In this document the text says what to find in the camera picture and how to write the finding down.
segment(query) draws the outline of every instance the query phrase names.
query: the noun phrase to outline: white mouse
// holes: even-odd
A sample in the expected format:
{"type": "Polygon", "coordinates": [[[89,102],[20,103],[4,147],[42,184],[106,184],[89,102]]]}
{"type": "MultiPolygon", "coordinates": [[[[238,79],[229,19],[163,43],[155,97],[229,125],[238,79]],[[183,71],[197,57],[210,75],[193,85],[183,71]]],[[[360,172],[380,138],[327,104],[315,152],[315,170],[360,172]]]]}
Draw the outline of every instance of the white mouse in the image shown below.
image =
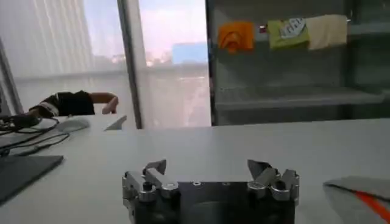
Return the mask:
{"type": "Polygon", "coordinates": [[[62,132],[71,133],[90,127],[90,122],[84,117],[70,117],[59,123],[56,129],[62,132]]]}

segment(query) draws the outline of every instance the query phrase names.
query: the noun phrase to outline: beige towel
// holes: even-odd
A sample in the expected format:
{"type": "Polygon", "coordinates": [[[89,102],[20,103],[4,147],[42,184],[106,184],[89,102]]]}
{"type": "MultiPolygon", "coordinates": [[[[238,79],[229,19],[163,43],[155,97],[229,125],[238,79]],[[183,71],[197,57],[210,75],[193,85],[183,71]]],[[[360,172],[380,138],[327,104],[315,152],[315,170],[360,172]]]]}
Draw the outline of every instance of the beige towel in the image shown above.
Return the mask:
{"type": "Polygon", "coordinates": [[[346,44],[347,17],[325,15],[306,19],[309,32],[309,50],[346,44]]]}

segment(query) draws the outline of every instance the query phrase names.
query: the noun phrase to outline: green towel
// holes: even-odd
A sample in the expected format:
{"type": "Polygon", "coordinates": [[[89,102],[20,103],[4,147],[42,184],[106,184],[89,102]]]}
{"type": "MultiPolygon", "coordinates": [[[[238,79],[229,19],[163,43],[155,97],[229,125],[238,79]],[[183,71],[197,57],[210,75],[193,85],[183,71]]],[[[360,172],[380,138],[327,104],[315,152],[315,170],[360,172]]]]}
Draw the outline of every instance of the green towel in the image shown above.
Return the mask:
{"type": "Polygon", "coordinates": [[[268,21],[268,32],[271,49],[309,42],[305,19],[268,21]]]}

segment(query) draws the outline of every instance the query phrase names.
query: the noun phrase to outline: laptop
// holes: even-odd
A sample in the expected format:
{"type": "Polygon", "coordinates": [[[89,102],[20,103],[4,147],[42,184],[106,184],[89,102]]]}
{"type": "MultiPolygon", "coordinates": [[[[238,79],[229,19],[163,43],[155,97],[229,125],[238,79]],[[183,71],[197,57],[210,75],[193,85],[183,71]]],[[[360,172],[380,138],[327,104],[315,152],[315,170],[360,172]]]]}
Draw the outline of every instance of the laptop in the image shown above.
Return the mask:
{"type": "Polygon", "coordinates": [[[63,156],[0,158],[0,206],[62,161],[63,156]]]}

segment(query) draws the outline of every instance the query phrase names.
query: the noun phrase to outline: orange towel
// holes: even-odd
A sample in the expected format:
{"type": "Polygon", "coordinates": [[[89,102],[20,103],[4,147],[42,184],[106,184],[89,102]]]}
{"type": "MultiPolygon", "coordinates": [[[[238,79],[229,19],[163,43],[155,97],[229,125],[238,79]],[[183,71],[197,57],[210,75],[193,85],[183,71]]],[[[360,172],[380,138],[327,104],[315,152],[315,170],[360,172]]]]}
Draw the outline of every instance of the orange towel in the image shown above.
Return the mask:
{"type": "Polygon", "coordinates": [[[254,48],[254,24],[238,21],[219,27],[218,47],[227,48],[229,53],[238,50],[251,50],[254,48]]]}

